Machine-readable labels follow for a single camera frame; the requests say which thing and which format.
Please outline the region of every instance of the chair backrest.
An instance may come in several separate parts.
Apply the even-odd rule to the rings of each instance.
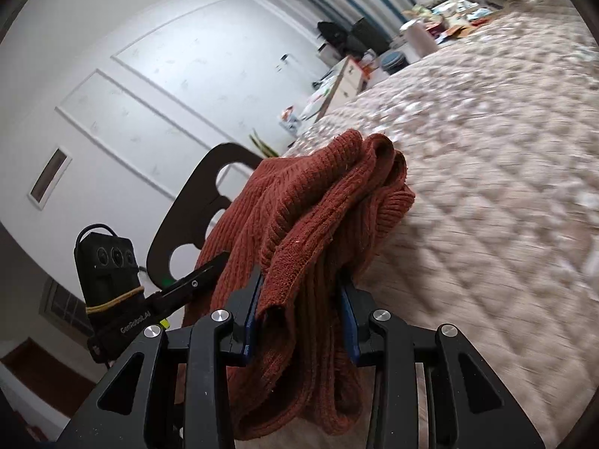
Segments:
[[[202,249],[206,231],[214,215],[225,210],[231,201],[219,192],[216,180],[225,166],[239,162],[255,170],[262,159],[236,143],[222,143],[210,150],[195,168],[165,216],[152,240],[146,268],[159,288],[175,282],[170,262],[181,245],[194,244]]]

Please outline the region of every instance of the air vent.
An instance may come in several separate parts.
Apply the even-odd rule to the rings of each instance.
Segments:
[[[29,193],[29,199],[31,199],[38,208],[44,208],[46,201],[48,201],[48,197],[56,187],[56,183],[60,180],[70,162],[71,157],[69,154],[60,148],[57,148],[52,154],[52,157],[50,157],[46,167],[44,167],[44,170],[35,181],[35,184]]]

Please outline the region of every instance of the quilted mattress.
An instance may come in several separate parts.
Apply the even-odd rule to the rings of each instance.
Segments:
[[[515,0],[289,151],[347,128],[394,141],[416,202],[360,286],[410,324],[456,324],[549,449],[599,384],[598,90],[599,49],[569,0]],[[339,438],[296,420],[239,447],[363,448],[368,416]]]

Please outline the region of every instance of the ribbed fabric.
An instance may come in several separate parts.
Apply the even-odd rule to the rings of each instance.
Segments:
[[[198,265],[231,252],[210,310],[245,286],[254,264],[265,274],[257,351],[250,366],[227,373],[237,439],[298,415],[329,434],[356,423],[362,390],[343,347],[335,275],[342,266],[363,270],[409,210],[406,173],[389,139],[349,130],[309,157],[264,160],[206,240]],[[189,304],[183,325],[206,307],[206,299]]]

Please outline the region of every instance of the metal screw head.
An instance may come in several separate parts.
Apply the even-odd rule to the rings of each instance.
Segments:
[[[377,309],[373,312],[373,317],[377,321],[388,321],[389,319],[391,319],[391,314],[389,313],[389,311],[386,311],[384,309]]]
[[[218,309],[217,311],[214,311],[210,317],[213,321],[221,323],[229,319],[229,313],[224,309]]]
[[[447,337],[456,337],[457,336],[457,327],[453,326],[452,324],[445,324],[444,326],[441,327],[441,332],[442,332],[442,334],[446,335]]]
[[[156,337],[158,334],[160,334],[160,326],[157,326],[155,324],[152,324],[151,326],[148,326],[144,329],[144,336],[145,337]]]

